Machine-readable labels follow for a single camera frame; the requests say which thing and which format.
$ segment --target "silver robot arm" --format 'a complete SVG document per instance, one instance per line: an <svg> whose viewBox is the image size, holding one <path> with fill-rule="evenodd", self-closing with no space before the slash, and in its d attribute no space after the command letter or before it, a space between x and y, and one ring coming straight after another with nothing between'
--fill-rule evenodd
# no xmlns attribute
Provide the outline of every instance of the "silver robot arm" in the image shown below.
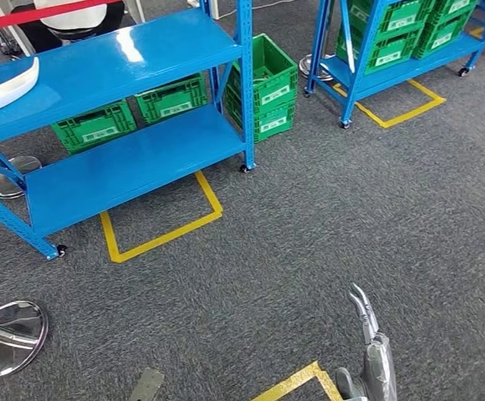
<svg viewBox="0 0 485 401"><path fill-rule="evenodd" d="M356 306L366 347L360 377L352 379L345 368L335 372L339 393L350 401L397 401L397 382L389 338L379 332L371 303L361 288L352 284L348 299Z"/></svg>

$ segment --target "red strap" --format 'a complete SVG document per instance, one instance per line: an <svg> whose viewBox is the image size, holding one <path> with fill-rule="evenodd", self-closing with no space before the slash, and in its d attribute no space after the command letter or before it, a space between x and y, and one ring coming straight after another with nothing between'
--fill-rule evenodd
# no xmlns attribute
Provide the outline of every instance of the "red strap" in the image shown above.
<svg viewBox="0 0 485 401"><path fill-rule="evenodd" d="M8 27L9 25L18 25L19 23L30 23L41 18L52 17L54 15L70 13L70 11L77 11L83 8L98 6L100 4L116 3L119 1L120 0L81 0L74 3L61 4L60 6L51 6L39 8L37 10L2 15L0 16L0 28Z"/></svg>

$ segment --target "plastic crate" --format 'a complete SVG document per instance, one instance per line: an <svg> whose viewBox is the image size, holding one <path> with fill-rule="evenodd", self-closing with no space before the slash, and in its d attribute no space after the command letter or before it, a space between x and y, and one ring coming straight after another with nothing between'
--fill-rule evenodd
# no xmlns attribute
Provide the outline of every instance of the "plastic crate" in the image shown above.
<svg viewBox="0 0 485 401"><path fill-rule="evenodd" d="M202 74L179 79L135 94L135 97L147 124L154 124L207 103L206 80Z"/></svg>
<svg viewBox="0 0 485 401"><path fill-rule="evenodd" d="M243 127L243 119L240 114L240 98L230 88L226 88L225 106L230 115L239 127ZM292 127L295 118L295 99L286 103L277 105L275 109L262 114L254 115L254 142L270 138L273 135L287 131Z"/></svg>
<svg viewBox="0 0 485 401"><path fill-rule="evenodd" d="M383 12L375 40L386 38L422 28L435 0L405 0L390 4ZM372 0L348 0L348 16L351 26L364 33L372 7Z"/></svg>
<svg viewBox="0 0 485 401"><path fill-rule="evenodd" d="M369 50L369 58L365 68L365 74L374 73L380 69L386 69L391 65L401 63L410 58L412 52L415 48L421 30L403 33L396 37L380 40L373 43ZM363 39L362 32L354 27L350 28L352 37L352 50L354 59L358 58L360 46ZM341 28L339 36L337 39L335 53L338 58L348 62L347 56L347 45L343 34L343 27Z"/></svg>
<svg viewBox="0 0 485 401"><path fill-rule="evenodd" d="M477 0L438 0L427 23L440 25L465 13L470 15L476 4Z"/></svg>
<svg viewBox="0 0 485 401"><path fill-rule="evenodd" d="M252 42L254 113L276 109L296 98L298 70L295 62L264 33ZM233 64L227 87L240 97L240 68Z"/></svg>
<svg viewBox="0 0 485 401"><path fill-rule="evenodd" d="M57 137L72 155L129 134L137 128L125 99L73 119L51 124Z"/></svg>
<svg viewBox="0 0 485 401"><path fill-rule="evenodd" d="M461 33L469 16L470 13L465 13L438 25L426 24L413 56L424 58L452 43Z"/></svg>

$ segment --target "blue shelf board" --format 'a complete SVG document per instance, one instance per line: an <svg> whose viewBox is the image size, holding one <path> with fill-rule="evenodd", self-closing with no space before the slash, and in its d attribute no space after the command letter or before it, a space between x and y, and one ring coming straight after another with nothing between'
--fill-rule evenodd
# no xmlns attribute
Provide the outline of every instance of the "blue shelf board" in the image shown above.
<svg viewBox="0 0 485 401"><path fill-rule="evenodd" d="M47 236L243 151L212 104L25 176L33 230Z"/></svg>
<svg viewBox="0 0 485 401"><path fill-rule="evenodd" d="M404 63L390 66L372 74L364 75L360 80L356 90L355 99L360 100L387 89L407 79L417 77L446 63L474 53L481 49L483 43L466 33L461 33L455 41L441 50L418 60L410 58ZM348 90L350 82L350 70L347 63L338 57L323 58L321 64L332 75L343 88Z"/></svg>
<svg viewBox="0 0 485 401"><path fill-rule="evenodd" d="M233 61L241 49L196 8L40 53L36 85L0 109L0 141ZM0 83L32 63L0 65Z"/></svg>

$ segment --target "yellow floor tape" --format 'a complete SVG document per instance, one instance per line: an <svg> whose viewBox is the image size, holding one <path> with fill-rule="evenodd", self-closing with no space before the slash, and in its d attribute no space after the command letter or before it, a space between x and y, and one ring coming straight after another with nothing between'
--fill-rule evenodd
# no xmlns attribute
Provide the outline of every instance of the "yellow floor tape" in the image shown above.
<svg viewBox="0 0 485 401"><path fill-rule="evenodd" d="M325 370L321 370L317 361L307 365L305 368L290 376L283 382L278 383L273 388L270 388L264 393L255 397L252 401L276 401L286 394L307 383L312 378L316 378L325 390L330 401L343 401L343 398L337 391L329 374Z"/></svg>
<svg viewBox="0 0 485 401"><path fill-rule="evenodd" d="M427 104L423 104L422 106L418 107L416 109L413 109L412 111L409 111L408 113L405 114L401 114L399 117L394 117L393 119L388 119L388 120L382 120L378 115L372 112L371 110L363 106L363 104L360 102L356 102L356 106L358 107L358 109L364 112L365 114L371 117L373 119L376 124L380 125L382 128L390 128L393 125L403 123L404 121L406 121L408 119L412 119L413 117L417 117L419 114L423 114L424 112L427 112L430 109L434 109L436 106L438 106L442 103L445 103L446 101L446 98L442 98L438 94L435 94L433 91L426 88L421 84L419 84L417 81L414 81L413 79L408 79L408 82L410 83L411 85L414 86L415 88L419 89L421 91L423 94L426 94L427 96L429 96L432 100ZM341 84L335 84L333 86L334 89L335 89L337 92L342 94L343 96L347 96L347 94L341 88Z"/></svg>
<svg viewBox="0 0 485 401"><path fill-rule="evenodd" d="M169 241L174 240L179 236L187 234L189 231L196 230L196 228L204 226L207 223L211 223L212 221L217 220L219 217L222 216L222 206L217 199L217 197L213 193L213 190L211 189L209 183L206 180L206 177L201 171L196 171L194 173L196 178L198 180L198 183L202 190L206 195L207 200L211 204L211 207L213 208L213 211L209 215L200 217L196 221L193 221L191 223L186 224L184 226L181 226L174 231L170 231L162 236L158 236L150 241L145 242L144 244L130 249L129 251L125 251L120 253L118 250L118 244L116 243L116 238L114 235L114 230L113 229L113 223L110 222L110 217L107 211L104 211L99 214L99 217L101 219L101 226L103 227L103 232L105 233L105 240L107 242L107 248L109 250L109 255L110 256L111 261L116 261L117 263L122 263L123 261L128 261L132 257L138 256L142 253L150 251L151 249L156 248L159 245L165 244Z"/></svg>
<svg viewBox="0 0 485 401"><path fill-rule="evenodd" d="M483 32L484 32L484 27L473 29L472 31L469 31L469 34L477 39L482 39Z"/></svg>

